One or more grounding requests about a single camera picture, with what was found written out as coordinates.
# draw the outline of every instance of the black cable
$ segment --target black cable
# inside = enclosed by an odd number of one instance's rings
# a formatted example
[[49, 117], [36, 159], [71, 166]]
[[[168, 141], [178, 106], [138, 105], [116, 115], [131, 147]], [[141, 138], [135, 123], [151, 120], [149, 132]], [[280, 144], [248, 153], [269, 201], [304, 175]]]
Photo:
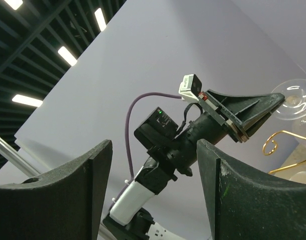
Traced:
[[184, 110], [184, 121], [182, 122], [182, 125], [178, 128], [178, 130], [176, 131], [176, 135], [179, 135], [183, 131], [186, 125], [186, 121], [187, 121], [187, 113], [193, 105], [196, 105], [199, 108], [199, 110], [201, 111], [201, 115], [203, 114], [203, 108], [201, 107], [200, 104], [194, 102], [194, 103], [187, 105], [187, 107]]

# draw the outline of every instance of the gold wire rack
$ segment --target gold wire rack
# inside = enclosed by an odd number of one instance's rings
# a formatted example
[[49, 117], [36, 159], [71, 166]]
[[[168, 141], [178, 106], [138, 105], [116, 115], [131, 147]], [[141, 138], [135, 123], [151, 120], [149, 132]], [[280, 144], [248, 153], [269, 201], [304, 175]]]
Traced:
[[[276, 135], [280, 134], [280, 133], [285, 133], [285, 134], [294, 136], [294, 137], [296, 137], [296, 138], [306, 140], [306, 137], [303, 137], [303, 136], [301, 136], [301, 135], [298, 135], [298, 134], [295, 134], [295, 133], [292, 133], [292, 132], [289, 132], [289, 131], [285, 131], [285, 130], [278, 131], [278, 132], [272, 134], [272, 135], [266, 140], [266, 142], [264, 143], [263, 148], [262, 148], [262, 152], [263, 152], [263, 154], [264, 154], [265, 156], [271, 155], [272, 153], [274, 153], [274, 152], [277, 150], [277, 148], [278, 148], [278, 143], [277, 143], [275, 140], [273, 140], [272, 138], [275, 137]], [[266, 152], [266, 147], [267, 147], [267, 145], [268, 145], [268, 143], [269, 143], [270, 141], [274, 144], [274, 148], [273, 148], [271, 151]], [[294, 163], [294, 164], [291, 164], [291, 165], [288, 165], [288, 166], [285, 166], [285, 167], [281, 167], [281, 168], [278, 168], [278, 169], [274, 169], [274, 170], [272, 170], [272, 171], [269, 171], [268, 173], [269, 173], [269, 174], [274, 174], [274, 173], [277, 173], [277, 172], [280, 172], [280, 171], [283, 171], [283, 170], [286, 170], [286, 169], [290, 169], [290, 168], [293, 168], [293, 167], [302, 165], [302, 164], [304, 164], [304, 163], [306, 163], [306, 159], [303, 160], [303, 161], [301, 161], [301, 162], [299, 162], [299, 163]]]

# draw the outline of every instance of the rectangular light panel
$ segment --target rectangular light panel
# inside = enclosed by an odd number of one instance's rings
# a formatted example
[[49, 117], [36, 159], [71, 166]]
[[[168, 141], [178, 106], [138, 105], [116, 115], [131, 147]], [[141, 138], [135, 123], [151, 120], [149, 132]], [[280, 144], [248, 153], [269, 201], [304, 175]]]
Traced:
[[4, 0], [8, 3], [9, 6], [11, 6], [14, 10], [17, 10], [22, 4], [22, 0]]
[[29, 96], [23, 96], [20, 94], [17, 94], [13, 97], [13, 102], [20, 103], [20, 104], [26, 104], [34, 107], [40, 107], [43, 104], [43, 101], [29, 97]]
[[101, 8], [96, 10], [95, 17], [96, 17], [99, 29], [102, 32], [106, 28], [106, 23], [105, 23], [104, 15], [103, 15]]
[[69, 65], [74, 66], [77, 63], [77, 59], [64, 46], [58, 50], [58, 53]]

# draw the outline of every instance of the curled wire end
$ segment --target curled wire end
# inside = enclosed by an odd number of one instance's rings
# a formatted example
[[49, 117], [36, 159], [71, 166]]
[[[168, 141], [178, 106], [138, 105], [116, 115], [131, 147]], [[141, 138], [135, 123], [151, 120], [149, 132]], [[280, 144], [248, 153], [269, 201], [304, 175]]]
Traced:
[[270, 141], [270, 139], [271, 139], [271, 137], [270, 137], [270, 138], [264, 143], [264, 145], [263, 145], [262, 151], [263, 151], [263, 154], [264, 154], [265, 156], [271, 155], [273, 152], [275, 152], [275, 151], [277, 150], [277, 147], [278, 147], [277, 142], [275, 142], [274, 140], [272, 140], [271, 142], [274, 144], [274, 148], [273, 148], [271, 151], [266, 152], [266, 146], [267, 146], [268, 142]]

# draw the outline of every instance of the purple cable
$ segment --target purple cable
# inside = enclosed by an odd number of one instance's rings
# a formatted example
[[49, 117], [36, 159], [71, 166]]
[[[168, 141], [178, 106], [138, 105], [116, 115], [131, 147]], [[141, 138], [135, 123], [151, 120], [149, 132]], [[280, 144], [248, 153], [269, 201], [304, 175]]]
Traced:
[[[131, 112], [133, 110], [134, 105], [142, 98], [148, 97], [148, 96], [162, 96], [162, 97], [168, 97], [171, 99], [181, 99], [182, 97], [179, 95], [172, 95], [172, 94], [164, 94], [161, 92], [149, 92], [149, 93], [145, 93], [142, 94], [140, 96], [138, 96], [137, 98], [135, 98], [132, 102], [132, 104], [129, 106], [128, 108], [128, 112], [126, 115], [126, 121], [125, 121], [125, 144], [126, 144], [126, 154], [127, 154], [127, 160], [128, 160], [128, 166], [129, 166], [129, 172], [131, 174], [131, 179], [129, 180], [129, 184], [134, 180], [134, 168], [133, 168], [133, 162], [132, 162], [132, 155], [131, 155], [131, 148], [130, 148], [130, 144], [129, 144], [129, 121], [131, 118]], [[125, 191], [125, 189], [128, 187], [128, 185], [125, 185], [124, 188], [120, 191], [120, 193], [117, 195], [117, 197], [115, 198], [116, 201], [119, 199], [119, 197], [123, 194], [123, 192]]]

